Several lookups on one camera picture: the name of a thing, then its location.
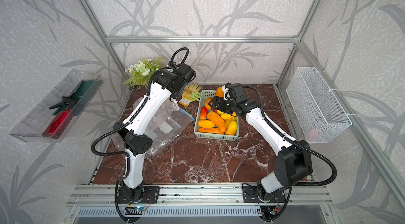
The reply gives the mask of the clear zip-top bag pink zipper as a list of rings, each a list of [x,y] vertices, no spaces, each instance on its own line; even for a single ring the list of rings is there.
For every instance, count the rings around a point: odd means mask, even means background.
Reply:
[[[153,140],[147,156],[160,153],[195,119],[174,102],[166,100],[146,127],[145,134]]]

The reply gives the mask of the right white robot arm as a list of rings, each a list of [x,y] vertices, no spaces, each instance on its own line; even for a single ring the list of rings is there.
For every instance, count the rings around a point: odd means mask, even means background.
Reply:
[[[254,87],[258,100],[248,97],[240,83],[222,86],[223,97],[214,97],[209,105],[214,110],[244,119],[267,141],[276,154],[274,170],[257,182],[259,199],[268,202],[275,193],[291,190],[294,186],[317,187],[331,184],[338,175],[335,164],[324,155],[312,150],[305,140],[298,141],[279,127],[265,112],[264,99]],[[331,175],[318,182],[304,182],[313,172],[312,157],[317,157],[331,168]]]

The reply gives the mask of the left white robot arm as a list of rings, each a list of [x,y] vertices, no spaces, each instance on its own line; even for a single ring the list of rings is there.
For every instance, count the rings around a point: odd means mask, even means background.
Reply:
[[[153,73],[146,95],[131,115],[122,123],[117,122],[112,131],[92,143],[91,152],[96,156],[125,156],[126,173],[117,179],[115,197],[123,196],[126,201],[134,203],[146,194],[143,189],[143,162],[153,140],[145,134],[145,130],[161,105],[167,100],[176,101],[184,93],[186,85],[196,77],[195,70],[185,63],[188,55],[187,47],[174,52],[168,66]],[[100,152],[96,149],[101,140],[115,133],[122,138],[124,151]]]

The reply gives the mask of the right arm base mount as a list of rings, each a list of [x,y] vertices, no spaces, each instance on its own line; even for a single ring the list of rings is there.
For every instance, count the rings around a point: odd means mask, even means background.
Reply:
[[[244,203],[285,203],[286,195],[283,191],[266,192],[262,186],[242,183]]]

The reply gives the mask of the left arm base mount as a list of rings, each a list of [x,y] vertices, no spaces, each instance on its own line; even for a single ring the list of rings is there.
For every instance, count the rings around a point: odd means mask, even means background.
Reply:
[[[131,189],[126,185],[119,186],[116,194],[118,204],[141,203],[156,204],[159,198],[160,187],[140,185]]]

